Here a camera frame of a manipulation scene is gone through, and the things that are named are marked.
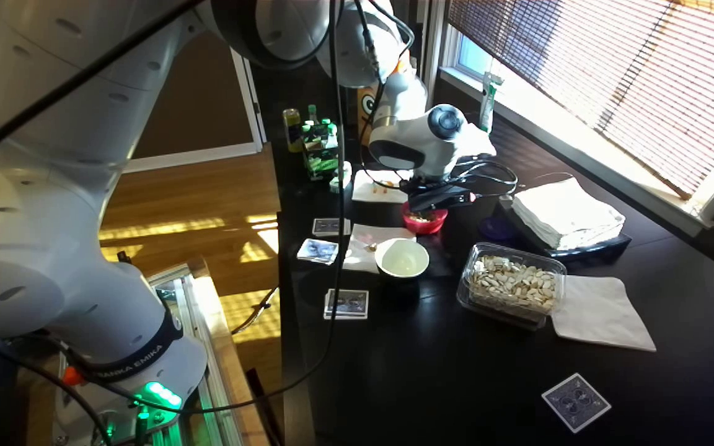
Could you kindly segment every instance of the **wooden floor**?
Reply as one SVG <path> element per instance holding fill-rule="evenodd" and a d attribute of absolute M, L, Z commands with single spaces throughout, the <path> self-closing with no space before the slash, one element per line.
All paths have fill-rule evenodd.
<path fill-rule="evenodd" d="M 278 210 L 270 148 L 126 172 L 101 222 L 101 253 L 115 260 L 123 251 L 146 277 L 204 260 L 236 327 L 278 288 Z M 280 295 L 270 303 L 236 335 L 244 366 L 257 369 L 265 388 L 280 383 Z"/>

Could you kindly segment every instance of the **tabletop clutter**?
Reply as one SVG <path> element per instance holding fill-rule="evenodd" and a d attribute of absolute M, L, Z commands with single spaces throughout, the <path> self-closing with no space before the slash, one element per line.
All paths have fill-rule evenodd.
<path fill-rule="evenodd" d="M 404 195 L 378 190 L 373 180 L 354 179 L 354 186 L 359 194 L 351 201 L 404 203 Z M 554 251 L 612 239 L 624 226 L 622 213 L 586 194 L 576 179 L 519 190 L 511 195 L 511 208 Z M 313 251 L 320 255 L 317 263 L 332 263 L 328 248 Z M 426 264 L 430 253 L 410 228 L 351 222 L 343 270 L 416 277 Z M 556 257 L 475 243 L 462 270 L 457 299 L 469 311 L 525 330 L 540 330 L 550 320 L 562 340 L 656 352 L 622 279 L 567 274 Z"/>

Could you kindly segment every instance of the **window sill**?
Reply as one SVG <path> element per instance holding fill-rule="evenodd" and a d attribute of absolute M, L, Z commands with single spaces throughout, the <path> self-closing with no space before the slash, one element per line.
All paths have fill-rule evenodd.
<path fill-rule="evenodd" d="M 542 140 L 554 153 L 596 172 L 611 189 L 659 215 L 684 234 L 697 234 L 714 226 L 714 221 L 690 213 L 686 203 L 633 156 L 589 130 L 580 118 L 562 111 L 530 85 L 513 80 L 515 73 L 505 67 L 493 68 L 493 73 L 504 80 L 495 96 L 495 113 Z M 480 81 L 454 67 L 443 67 L 442 80 L 480 102 Z"/>

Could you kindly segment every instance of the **white bowl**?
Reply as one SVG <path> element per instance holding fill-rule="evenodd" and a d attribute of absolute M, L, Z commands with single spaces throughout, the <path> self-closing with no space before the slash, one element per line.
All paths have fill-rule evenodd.
<path fill-rule="evenodd" d="M 430 268 L 430 251 L 415 238 L 389 238 L 378 246 L 374 260 L 391 277 L 416 277 Z"/>

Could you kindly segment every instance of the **window blinds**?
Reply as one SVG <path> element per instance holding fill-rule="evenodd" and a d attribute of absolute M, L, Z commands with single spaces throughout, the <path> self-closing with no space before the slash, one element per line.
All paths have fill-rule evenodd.
<path fill-rule="evenodd" d="M 449 19 L 679 194 L 714 168 L 714 0 L 451 0 Z"/>

